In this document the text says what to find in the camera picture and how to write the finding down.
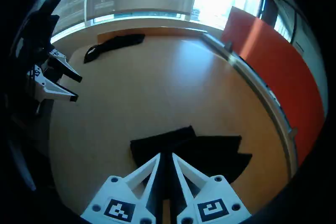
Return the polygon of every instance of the screw hole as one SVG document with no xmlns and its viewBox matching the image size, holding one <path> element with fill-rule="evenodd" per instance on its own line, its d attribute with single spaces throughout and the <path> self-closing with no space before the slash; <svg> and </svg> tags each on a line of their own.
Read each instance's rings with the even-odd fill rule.
<svg viewBox="0 0 336 224">
<path fill-rule="evenodd" d="M 183 218 L 181 224 L 192 224 L 194 221 L 190 217 Z"/>
<path fill-rule="evenodd" d="M 95 205 L 92 206 L 92 210 L 95 211 L 95 212 L 99 212 L 101 210 L 101 207 L 100 207 L 100 205 L 95 204 Z"/>
<path fill-rule="evenodd" d="M 238 211 L 240 209 L 240 205 L 239 204 L 233 204 L 232 205 L 232 210 L 233 211 Z"/>
<path fill-rule="evenodd" d="M 140 220 L 140 224 L 151 224 L 151 223 L 152 223 L 152 220 L 149 218 L 142 218 Z"/>
</svg>

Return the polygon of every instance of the table surface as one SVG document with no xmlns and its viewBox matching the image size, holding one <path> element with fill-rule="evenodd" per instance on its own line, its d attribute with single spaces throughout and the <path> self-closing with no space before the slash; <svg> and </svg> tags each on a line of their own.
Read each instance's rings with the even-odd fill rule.
<svg viewBox="0 0 336 224">
<path fill-rule="evenodd" d="M 197 135 L 241 135 L 253 157 L 232 183 L 251 213 L 287 184 L 286 159 L 276 128 L 239 73 L 199 38 L 146 36 L 142 44 L 71 66 L 82 76 L 60 84 L 79 95 L 55 101 L 50 159 L 58 193 L 81 214 L 110 175 L 136 169 L 131 140 L 192 125 Z"/>
</svg>

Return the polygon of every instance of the black cloth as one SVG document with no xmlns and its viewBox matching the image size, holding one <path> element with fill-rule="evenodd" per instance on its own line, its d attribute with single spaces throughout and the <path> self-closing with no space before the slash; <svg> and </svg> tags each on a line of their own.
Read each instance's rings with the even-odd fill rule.
<svg viewBox="0 0 336 224">
<path fill-rule="evenodd" d="M 138 45 L 144 41 L 144 34 L 131 34 L 126 36 L 116 36 L 100 45 L 94 45 L 87 50 L 84 57 L 84 64 L 97 59 L 101 53 L 116 50 L 122 47 Z"/>
<path fill-rule="evenodd" d="M 158 153 L 175 153 L 207 176 L 223 175 L 228 183 L 245 170 L 252 154 L 238 153 L 241 136 L 197 137 L 192 126 L 153 137 L 131 141 L 131 152 L 138 167 Z"/>
</svg>

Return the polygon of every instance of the black towel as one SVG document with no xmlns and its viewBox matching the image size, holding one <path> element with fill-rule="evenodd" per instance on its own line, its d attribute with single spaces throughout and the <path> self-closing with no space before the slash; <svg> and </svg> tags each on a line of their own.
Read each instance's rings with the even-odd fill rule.
<svg viewBox="0 0 336 224">
<path fill-rule="evenodd" d="M 84 57 L 84 64 L 97 59 L 101 53 L 119 49 L 126 46 L 138 45 L 144 41 L 144 34 L 131 34 L 126 36 L 116 36 L 100 45 L 94 45 L 87 50 Z"/>
<path fill-rule="evenodd" d="M 138 167 L 158 153 L 174 152 L 207 176 L 223 175 L 228 183 L 245 170 L 252 154 L 238 153 L 241 136 L 197 137 L 192 126 L 153 137 L 131 141 L 131 152 Z"/>
</svg>

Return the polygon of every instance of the red wall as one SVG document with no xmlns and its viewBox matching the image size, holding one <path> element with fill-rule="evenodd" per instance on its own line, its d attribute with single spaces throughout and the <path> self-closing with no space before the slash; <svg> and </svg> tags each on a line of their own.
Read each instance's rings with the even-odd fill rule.
<svg viewBox="0 0 336 224">
<path fill-rule="evenodd" d="M 299 165 L 311 151 L 324 123 L 322 100 L 301 55 L 262 20 L 232 7 L 221 40 L 231 41 L 241 56 L 271 88 L 295 137 Z"/>
</svg>

